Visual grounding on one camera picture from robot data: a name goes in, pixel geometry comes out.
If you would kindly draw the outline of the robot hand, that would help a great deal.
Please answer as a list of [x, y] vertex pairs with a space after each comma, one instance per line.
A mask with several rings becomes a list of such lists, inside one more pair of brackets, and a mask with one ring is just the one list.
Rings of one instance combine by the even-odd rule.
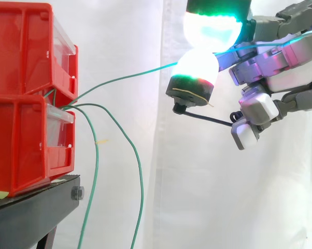
[[251, 1], [188, 1], [183, 29], [192, 49], [166, 90], [175, 113], [207, 105], [224, 70], [242, 86], [240, 109], [227, 123], [240, 150], [288, 113], [312, 110], [312, 1], [273, 17], [253, 16]]

